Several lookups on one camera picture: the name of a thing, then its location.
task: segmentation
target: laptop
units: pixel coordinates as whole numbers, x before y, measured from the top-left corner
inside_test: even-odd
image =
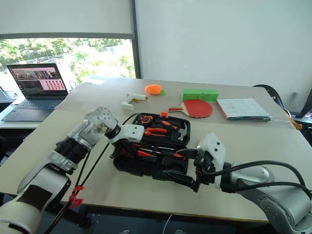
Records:
[[[55,63],[8,65],[25,100],[2,121],[44,121],[68,92]]]

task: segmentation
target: laptop screen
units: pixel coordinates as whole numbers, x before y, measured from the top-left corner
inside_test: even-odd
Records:
[[[68,94],[55,63],[8,65],[7,67],[26,98],[62,97]]]

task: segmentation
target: laptop keyboard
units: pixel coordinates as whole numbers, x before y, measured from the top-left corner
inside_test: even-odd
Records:
[[[54,109],[62,100],[24,100],[16,109]]]

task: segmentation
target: white wall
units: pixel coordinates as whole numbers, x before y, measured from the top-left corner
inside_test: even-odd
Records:
[[[129,0],[0,0],[0,34],[132,33]]]
[[[136,13],[143,78],[268,84],[290,110],[304,105],[311,0],[136,0]]]

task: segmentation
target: window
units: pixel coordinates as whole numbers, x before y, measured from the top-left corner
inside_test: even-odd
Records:
[[[32,38],[0,40],[0,86],[17,86],[6,65],[56,63],[68,88],[90,75],[135,78],[132,41],[98,38]]]

